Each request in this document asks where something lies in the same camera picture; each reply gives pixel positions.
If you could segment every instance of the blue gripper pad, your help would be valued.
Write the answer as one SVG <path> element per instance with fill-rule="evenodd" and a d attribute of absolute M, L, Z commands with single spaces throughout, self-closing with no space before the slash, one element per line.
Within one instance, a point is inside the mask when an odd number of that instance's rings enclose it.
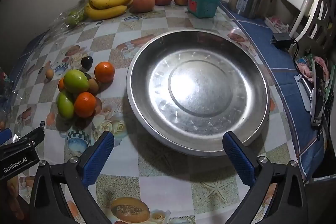
<path fill-rule="evenodd" d="M 8 141 L 12 137 L 12 132 L 9 128 L 0 132 L 0 145 Z"/>
<path fill-rule="evenodd" d="M 241 181 L 245 185 L 252 187 L 255 183 L 254 166 L 229 133 L 225 133 L 223 136 L 223 148 L 235 167 Z"/>
<path fill-rule="evenodd" d="M 82 183 L 84 187 L 88 187 L 96 182 L 107 158 L 114 147 L 114 136 L 108 133 L 98 145 L 92 156 L 83 168 Z"/>

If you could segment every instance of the tablecloth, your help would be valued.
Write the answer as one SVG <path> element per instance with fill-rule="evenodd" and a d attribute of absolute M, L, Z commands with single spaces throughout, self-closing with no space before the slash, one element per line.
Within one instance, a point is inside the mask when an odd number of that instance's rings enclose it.
<path fill-rule="evenodd" d="M 270 115 L 260 136 L 250 145 L 257 155 L 272 162 L 287 164 L 296 160 L 288 118 L 274 79 L 259 57 L 250 37 L 221 9 L 214 18 L 198 19 L 186 7 L 156 6 L 152 12 L 85 22 L 56 37 L 41 39 L 33 50 L 16 85 L 7 126 L 24 136 L 46 121 L 45 139 L 37 146 L 40 159 L 60 164 L 80 155 L 108 129 L 115 136 L 115 147 L 96 183 L 89 191 L 112 223 L 127 222 L 113 214 L 112 202 L 125 197 L 140 199 L 148 210 L 146 223 L 224 223 L 244 198 L 245 186 L 228 158 L 198 158 L 171 150 L 157 142 L 140 125 L 126 95 L 126 73 L 135 53 L 149 39 L 182 28 L 204 29 L 218 33 L 248 51 L 263 71 L 270 87 Z M 110 61 L 115 66 L 113 83 L 97 95 L 97 114 L 90 122 L 65 122 L 58 116 L 58 81 L 68 69 L 80 68 L 81 58 L 93 58 L 95 65 Z M 45 71 L 55 76 L 45 81 Z M 20 195 L 29 201 L 37 165 L 20 174 Z M 69 190 L 65 198 L 75 219 L 83 218 Z M 260 208 L 260 220 L 274 188 Z"/>

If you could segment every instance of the plastic bag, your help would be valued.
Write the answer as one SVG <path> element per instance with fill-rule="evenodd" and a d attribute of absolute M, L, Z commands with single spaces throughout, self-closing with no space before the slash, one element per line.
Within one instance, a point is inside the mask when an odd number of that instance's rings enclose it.
<path fill-rule="evenodd" d="M 281 19 L 277 16 L 271 16 L 267 18 L 270 24 L 273 25 L 273 27 L 278 30 L 279 32 L 288 32 L 289 25 L 283 24 Z"/>
<path fill-rule="evenodd" d="M 87 0 L 80 0 L 76 6 L 61 13 L 49 26 L 50 31 L 46 39 L 70 30 L 84 21 L 87 18 L 84 12 L 86 3 Z"/>

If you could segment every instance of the stainless steel bowl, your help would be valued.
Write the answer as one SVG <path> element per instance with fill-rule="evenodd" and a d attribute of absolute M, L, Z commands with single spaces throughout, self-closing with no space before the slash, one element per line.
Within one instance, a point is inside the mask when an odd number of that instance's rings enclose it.
<path fill-rule="evenodd" d="M 227 131 L 250 144 L 269 114 L 268 85 L 257 64 L 238 44 L 207 31 L 172 31 L 147 42 L 132 60 L 126 86 L 145 129 L 189 155 L 225 155 Z"/>

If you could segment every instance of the bunch of bananas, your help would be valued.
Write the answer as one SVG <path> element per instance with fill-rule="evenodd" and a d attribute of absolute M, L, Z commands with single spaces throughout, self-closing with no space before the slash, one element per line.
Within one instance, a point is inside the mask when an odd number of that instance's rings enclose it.
<path fill-rule="evenodd" d="M 122 15 L 133 0 L 89 0 L 84 11 L 93 20 L 103 20 Z"/>

